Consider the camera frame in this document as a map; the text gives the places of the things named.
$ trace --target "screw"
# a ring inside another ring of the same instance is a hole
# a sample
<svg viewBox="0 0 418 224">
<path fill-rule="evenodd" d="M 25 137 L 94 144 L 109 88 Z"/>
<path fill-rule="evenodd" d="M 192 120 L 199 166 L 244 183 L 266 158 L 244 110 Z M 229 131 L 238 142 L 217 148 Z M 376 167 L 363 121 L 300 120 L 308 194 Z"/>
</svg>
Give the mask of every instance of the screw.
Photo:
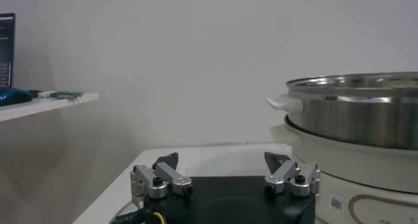
<svg viewBox="0 0 418 224">
<path fill-rule="evenodd" d="M 305 177 L 302 175 L 298 175 L 297 177 L 295 177 L 295 183 L 296 184 L 303 184 L 305 183 Z"/>
<path fill-rule="evenodd" d="M 160 186 L 163 185 L 164 180 L 161 179 L 160 177 L 155 177 L 154 179 L 152 179 L 152 185 L 153 186 Z"/>
</svg>

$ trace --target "wall shelf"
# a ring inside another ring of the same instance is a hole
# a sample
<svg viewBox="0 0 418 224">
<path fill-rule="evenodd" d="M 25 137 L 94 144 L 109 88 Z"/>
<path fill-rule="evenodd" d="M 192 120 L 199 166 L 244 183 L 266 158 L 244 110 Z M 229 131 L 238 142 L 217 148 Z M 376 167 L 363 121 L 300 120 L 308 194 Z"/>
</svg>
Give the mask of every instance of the wall shelf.
<svg viewBox="0 0 418 224">
<path fill-rule="evenodd" d="M 99 98 L 98 93 L 85 93 L 77 100 L 57 100 L 53 98 L 33 99 L 33 101 L 22 104 L 12 104 L 0 107 L 0 121 L 11 120 L 22 116 L 29 116 L 36 113 L 46 112 L 72 106 L 75 104 L 94 101 Z"/>
</svg>

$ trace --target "qr code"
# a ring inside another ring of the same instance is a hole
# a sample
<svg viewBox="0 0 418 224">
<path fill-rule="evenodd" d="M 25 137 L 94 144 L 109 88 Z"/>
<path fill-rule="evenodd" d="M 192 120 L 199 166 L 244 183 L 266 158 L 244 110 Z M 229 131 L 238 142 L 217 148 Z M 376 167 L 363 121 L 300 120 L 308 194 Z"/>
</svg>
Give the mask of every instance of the qr code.
<svg viewBox="0 0 418 224">
<path fill-rule="evenodd" d="M 330 209 L 341 214 L 344 207 L 344 201 L 340 197 L 331 197 Z"/>
</svg>

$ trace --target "white pot handle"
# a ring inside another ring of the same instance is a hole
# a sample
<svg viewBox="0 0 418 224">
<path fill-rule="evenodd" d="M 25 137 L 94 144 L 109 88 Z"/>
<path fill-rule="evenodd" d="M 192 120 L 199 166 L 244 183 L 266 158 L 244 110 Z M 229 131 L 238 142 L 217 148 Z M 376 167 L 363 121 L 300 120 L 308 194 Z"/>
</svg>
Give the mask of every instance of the white pot handle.
<svg viewBox="0 0 418 224">
<path fill-rule="evenodd" d="M 282 94 L 278 97 L 267 98 L 267 103 L 276 110 L 284 110 L 287 113 L 302 112 L 303 105 L 300 99 Z"/>
</svg>

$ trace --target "laptop screen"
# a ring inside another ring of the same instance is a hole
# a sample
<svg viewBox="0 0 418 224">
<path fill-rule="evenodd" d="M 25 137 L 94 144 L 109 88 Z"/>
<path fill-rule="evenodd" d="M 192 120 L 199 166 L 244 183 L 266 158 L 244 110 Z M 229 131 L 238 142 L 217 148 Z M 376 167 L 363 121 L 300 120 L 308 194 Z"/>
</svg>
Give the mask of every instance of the laptop screen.
<svg viewBox="0 0 418 224">
<path fill-rule="evenodd" d="M 15 15 L 0 14 L 0 88 L 12 86 Z"/>
</svg>

